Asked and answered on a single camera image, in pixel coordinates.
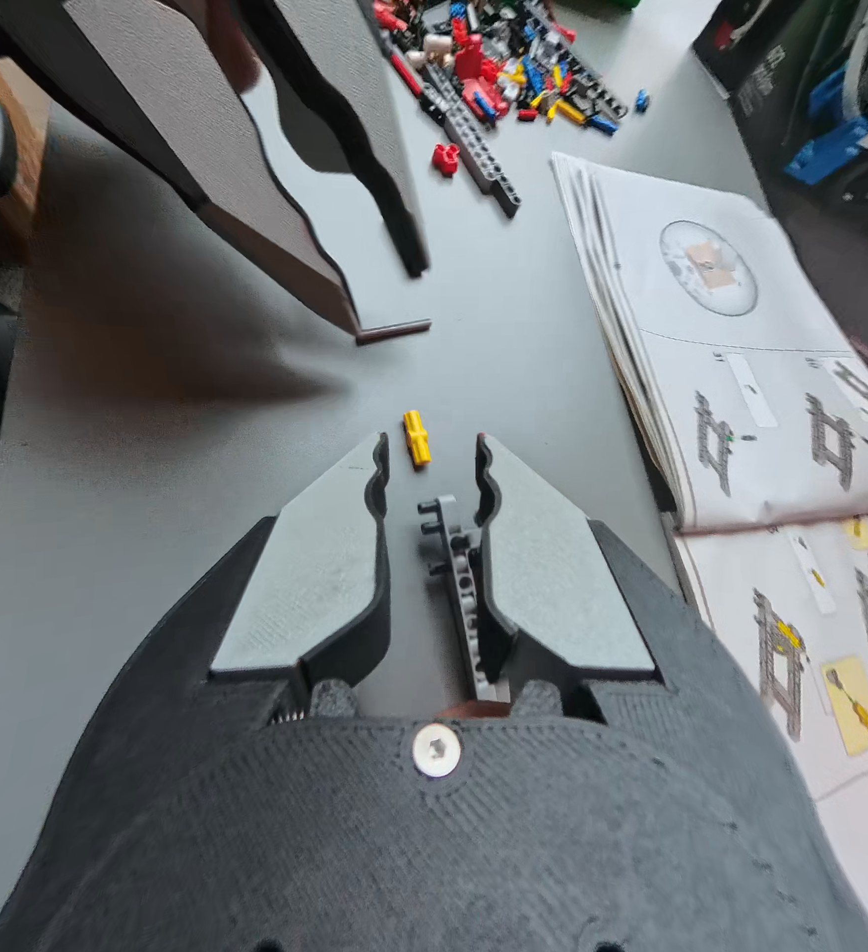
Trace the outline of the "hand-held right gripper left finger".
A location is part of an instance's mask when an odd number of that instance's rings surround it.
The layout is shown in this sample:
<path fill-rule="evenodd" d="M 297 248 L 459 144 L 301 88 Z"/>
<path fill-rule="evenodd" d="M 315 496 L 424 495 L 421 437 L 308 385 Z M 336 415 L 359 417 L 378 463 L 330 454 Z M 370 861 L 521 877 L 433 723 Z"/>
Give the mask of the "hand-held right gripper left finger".
<path fill-rule="evenodd" d="M 274 519 L 209 671 L 361 683 L 391 640 L 389 441 L 371 432 Z"/>

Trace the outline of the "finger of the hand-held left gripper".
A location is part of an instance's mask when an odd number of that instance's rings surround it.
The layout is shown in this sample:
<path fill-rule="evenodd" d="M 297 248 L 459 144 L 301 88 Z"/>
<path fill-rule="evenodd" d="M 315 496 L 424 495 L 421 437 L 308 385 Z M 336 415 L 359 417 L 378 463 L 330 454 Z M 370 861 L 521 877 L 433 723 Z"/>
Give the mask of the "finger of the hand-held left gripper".
<path fill-rule="evenodd" d="M 266 66 L 338 142 L 371 195 L 406 273 L 429 268 L 404 139 L 385 77 L 378 28 L 361 2 L 238 1 L 237 18 Z"/>
<path fill-rule="evenodd" d="M 162 2 L 0 1 L 0 52 L 301 304 L 359 334 L 344 274 L 272 174 L 249 111 L 183 13 Z"/>

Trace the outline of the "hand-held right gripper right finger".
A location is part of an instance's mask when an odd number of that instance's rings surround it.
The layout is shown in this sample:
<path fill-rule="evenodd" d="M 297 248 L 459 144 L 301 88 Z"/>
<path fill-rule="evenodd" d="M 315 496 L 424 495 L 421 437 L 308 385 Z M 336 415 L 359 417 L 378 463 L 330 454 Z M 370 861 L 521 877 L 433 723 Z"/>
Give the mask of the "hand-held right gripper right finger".
<path fill-rule="evenodd" d="M 577 505 L 497 438 L 478 435 L 480 652 L 516 700 L 533 681 L 567 700 L 595 679 L 648 682 L 655 659 Z"/>

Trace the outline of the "grey lego frame assembly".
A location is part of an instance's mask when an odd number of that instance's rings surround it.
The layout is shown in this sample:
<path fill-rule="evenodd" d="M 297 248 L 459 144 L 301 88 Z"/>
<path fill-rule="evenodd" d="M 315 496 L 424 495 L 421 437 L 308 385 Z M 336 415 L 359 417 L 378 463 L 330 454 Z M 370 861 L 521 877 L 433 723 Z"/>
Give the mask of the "grey lego frame assembly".
<path fill-rule="evenodd" d="M 421 525 L 422 533 L 437 537 L 441 544 L 440 562 L 429 566 L 429 575 L 444 580 L 469 692 L 474 700 L 482 703 L 507 704 L 510 693 L 506 678 L 499 676 L 495 681 L 488 678 L 480 651 L 477 589 L 480 525 L 476 517 L 464 522 L 457 500 L 449 494 L 418 503 L 417 512 L 428 518 Z"/>

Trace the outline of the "pile of lego pieces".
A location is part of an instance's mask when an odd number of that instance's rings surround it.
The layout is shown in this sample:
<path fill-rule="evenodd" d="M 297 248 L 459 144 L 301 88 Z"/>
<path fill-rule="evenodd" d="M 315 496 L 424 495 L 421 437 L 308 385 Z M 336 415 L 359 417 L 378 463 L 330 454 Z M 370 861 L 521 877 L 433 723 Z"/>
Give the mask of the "pile of lego pieces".
<path fill-rule="evenodd" d="M 459 110 L 495 128 L 561 116 L 612 136 L 629 108 L 576 52 L 552 2 L 364 2 L 388 63 L 440 126 Z"/>

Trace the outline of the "yellow lego axle pin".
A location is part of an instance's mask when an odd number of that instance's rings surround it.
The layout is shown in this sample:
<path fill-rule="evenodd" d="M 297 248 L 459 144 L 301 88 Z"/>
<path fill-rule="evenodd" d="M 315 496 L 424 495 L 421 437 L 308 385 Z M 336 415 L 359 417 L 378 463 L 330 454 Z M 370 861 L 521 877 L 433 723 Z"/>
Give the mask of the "yellow lego axle pin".
<path fill-rule="evenodd" d="M 419 411 L 406 411 L 403 415 L 404 437 L 412 466 L 422 470 L 432 461 L 428 431 Z"/>

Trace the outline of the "dark brown axle rod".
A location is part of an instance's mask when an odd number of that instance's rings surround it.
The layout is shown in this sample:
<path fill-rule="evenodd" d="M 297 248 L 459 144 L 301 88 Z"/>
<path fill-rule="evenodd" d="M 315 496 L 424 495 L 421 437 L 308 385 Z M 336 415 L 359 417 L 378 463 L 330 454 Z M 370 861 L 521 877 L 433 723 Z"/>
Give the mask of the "dark brown axle rod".
<path fill-rule="evenodd" d="M 391 339 L 403 338 L 427 332 L 432 322 L 429 319 L 405 321 L 380 327 L 363 327 L 355 336 L 356 345 L 364 347 Z"/>

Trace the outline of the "long dark grey lego beam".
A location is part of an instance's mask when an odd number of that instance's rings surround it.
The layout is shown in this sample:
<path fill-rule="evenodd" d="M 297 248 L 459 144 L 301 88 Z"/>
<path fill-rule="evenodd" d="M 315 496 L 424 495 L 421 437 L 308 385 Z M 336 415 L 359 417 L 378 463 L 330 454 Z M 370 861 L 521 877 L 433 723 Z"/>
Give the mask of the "long dark grey lego beam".
<path fill-rule="evenodd" d="M 513 219 L 522 206 L 519 193 L 488 147 L 474 114 L 450 79 L 428 65 L 419 99 L 422 110 L 443 129 L 449 143 L 460 148 L 461 162 L 483 194 L 491 195 L 503 213 Z"/>

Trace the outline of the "lego instruction booklet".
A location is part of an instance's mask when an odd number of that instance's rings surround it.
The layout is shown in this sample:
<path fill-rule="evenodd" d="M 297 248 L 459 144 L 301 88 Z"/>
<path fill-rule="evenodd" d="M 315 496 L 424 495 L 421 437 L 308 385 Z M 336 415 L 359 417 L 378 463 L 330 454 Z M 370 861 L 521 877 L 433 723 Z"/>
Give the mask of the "lego instruction booklet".
<path fill-rule="evenodd" d="M 868 366 L 748 197 L 562 152 L 688 601 L 783 733 L 868 910 Z"/>

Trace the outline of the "lego set box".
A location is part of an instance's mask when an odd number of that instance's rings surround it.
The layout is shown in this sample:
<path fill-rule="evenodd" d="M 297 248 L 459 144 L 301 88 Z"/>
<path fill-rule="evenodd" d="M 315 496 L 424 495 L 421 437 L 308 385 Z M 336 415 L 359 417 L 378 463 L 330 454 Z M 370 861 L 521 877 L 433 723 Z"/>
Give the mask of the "lego set box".
<path fill-rule="evenodd" d="M 868 237 L 868 1 L 726 1 L 692 52 L 761 181 Z"/>

